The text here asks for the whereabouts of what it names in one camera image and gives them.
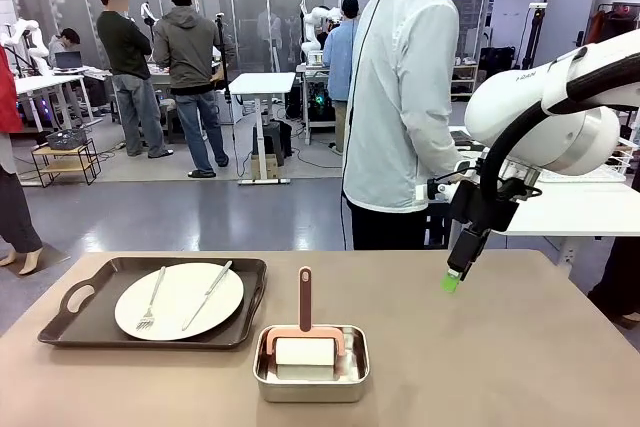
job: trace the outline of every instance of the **black jacket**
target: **black jacket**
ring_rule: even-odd
[[[151,55],[151,43],[136,24],[117,12],[104,11],[96,22],[114,75],[129,74],[141,79],[151,77],[145,55]]]

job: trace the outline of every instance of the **person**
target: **person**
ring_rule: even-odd
[[[160,108],[144,57],[151,54],[151,43],[134,22],[118,13],[118,10],[126,9],[123,0],[100,1],[105,9],[96,26],[111,63],[127,155],[142,154],[139,123],[149,144],[149,158],[171,155],[173,151],[164,145]]]
[[[631,187],[640,192],[640,169]],[[634,260],[639,249],[640,237],[617,237],[604,275],[588,295],[607,318],[625,328],[640,324],[640,269]]]
[[[222,67],[211,75],[213,47],[222,49],[215,22],[205,19],[191,6],[193,0],[171,0],[175,7],[160,19],[155,29],[153,58],[159,67],[169,67],[171,93],[175,96],[178,117],[196,170],[191,178],[216,176],[207,146],[202,140],[198,111],[207,132],[218,167],[226,167],[229,157],[224,151],[222,129],[218,120],[214,82],[222,79]]]
[[[56,54],[60,52],[71,52],[78,45],[80,45],[80,36],[73,29],[63,29],[59,35],[51,37],[51,41],[49,42],[49,65],[55,69],[58,66],[56,63]]]
[[[17,100],[7,54],[0,47],[0,237],[11,246],[9,254],[0,259],[0,267],[13,263],[19,253],[26,254],[19,272],[25,275],[38,266],[42,241],[31,223],[31,213],[13,160],[9,134],[22,130]]]
[[[329,67],[329,97],[336,112],[336,141],[329,144],[329,147],[339,155],[344,150],[344,125],[351,82],[353,43],[358,30],[358,10],[358,0],[342,1],[344,19],[329,32],[322,56],[324,65]]]
[[[424,248],[416,186],[461,160],[448,129],[458,29],[451,0],[370,0],[362,13],[343,167],[356,250]]]
[[[271,16],[271,27],[269,27],[269,16]],[[267,10],[258,15],[258,38],[262,43],[262,65],[265,72],[271,72],[272,68],[272,46],[276,52],[282,49],[282,21],[275,12],[269,13]]]

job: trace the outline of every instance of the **laptop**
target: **laptop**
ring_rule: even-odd
[[[58,69],[79,69],[82,67],[80,52],[58,52],[55,56]]]

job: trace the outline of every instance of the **gray hoodie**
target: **gray hoodie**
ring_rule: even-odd
[[[219,49],[221,44],[215,22],[191,6],[174,7],[154,30],[153,59],[159,67],[169,67],[171,92],[194,95],[212,90],[213,46]]]

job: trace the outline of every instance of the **stainless steel tray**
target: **stainless steel tray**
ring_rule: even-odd
[[[267,333],[260,333],[253,363],[253,375],[258,381],[260,394],[267,402],[357,402],[364,395],[365,381],[369,377],[369,351],[364,332],[352,325],[333,325],[344,333],[346,354],[338,359],[334,379],[323,381],[282,380],[277,376],[275,355],[267,355]]]

